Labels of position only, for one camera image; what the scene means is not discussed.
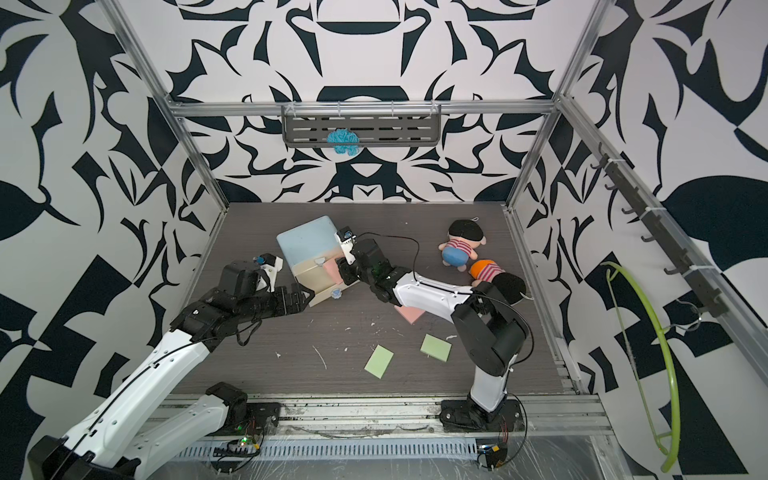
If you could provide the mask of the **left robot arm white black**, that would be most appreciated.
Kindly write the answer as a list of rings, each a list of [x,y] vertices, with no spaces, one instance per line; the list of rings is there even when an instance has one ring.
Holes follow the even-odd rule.
[[[91,414],[61,438],[44,436],[27,455],[35,479],[145,479],[196,440],[246,430],[245,392],[219,382],[192,406],[140,428],[170,392],[225,339],[245,345],[266,319],[303,312],[310,288],[277,285],[282,260],[265,254],[227,265],[216,287],[186,306],[152,353]]]

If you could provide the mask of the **pink sticky note pad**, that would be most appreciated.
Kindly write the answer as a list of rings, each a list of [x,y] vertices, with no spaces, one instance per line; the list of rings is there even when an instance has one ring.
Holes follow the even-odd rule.
[[[401,315],[409,324],[414,324],[425,313],[424,310],[415,307],[396,306],[395,310]]]
[[[323,264],[323,268],[326,271],[326,273],[329,275],[332,283],[334,285],[340,285],[343,284],[344,281],[342,279],[342,276],[339,271],[339,267],[337,264],[336,259],[329,259]]]

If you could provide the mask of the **light blue drawer cabinet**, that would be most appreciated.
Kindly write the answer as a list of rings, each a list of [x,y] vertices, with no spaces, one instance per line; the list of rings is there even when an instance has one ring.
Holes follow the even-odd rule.
[[[278,234],[276,240],[291,273],[298,278],[342,255],[336,234],[333,221],[322,216]]]

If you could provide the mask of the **cream drawer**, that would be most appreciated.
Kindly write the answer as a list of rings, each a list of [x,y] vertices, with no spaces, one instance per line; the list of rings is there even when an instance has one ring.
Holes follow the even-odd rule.
[[[298,263],[292,267],[293,276],[296,280],[311,288],[315,292],[315,298],[309,304],[314,307],[328,299],[339,299],[342,292],[348,288],[345,283],[334,285],[323,268],[323,264],[329,259],[337,258],[317,258]]]

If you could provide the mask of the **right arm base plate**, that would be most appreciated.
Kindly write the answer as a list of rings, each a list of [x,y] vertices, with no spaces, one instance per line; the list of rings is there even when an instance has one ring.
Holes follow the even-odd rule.
[[[443,400],[439,420],[448,432],[497,432],[506,426],[510,432],[523,431],[525,416],[520,402],[503,400],[492,412],[483,410],[473,400]]]

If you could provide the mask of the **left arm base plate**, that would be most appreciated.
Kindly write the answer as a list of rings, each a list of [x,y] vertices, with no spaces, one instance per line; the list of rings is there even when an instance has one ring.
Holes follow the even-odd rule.
[[[248,402],[225,406],[222,426],[205,436],[261,436],[279,424],[282,404],[278,402]]]

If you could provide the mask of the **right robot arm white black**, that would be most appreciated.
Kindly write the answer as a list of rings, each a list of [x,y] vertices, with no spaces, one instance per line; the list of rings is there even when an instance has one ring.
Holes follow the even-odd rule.
[[[512,422],[521,408],[517,401],[506,406],[508,377],[532,334],[502,293],[488,282],[451,285],[396,266],[369,232],[358,238],[345,228],[336,237],[344,254],[336,263],[345,284],[362,282],[384,303],[422,310],[455,327],[475,371],[466,400],[441,403],[444,427],[480,431]]]

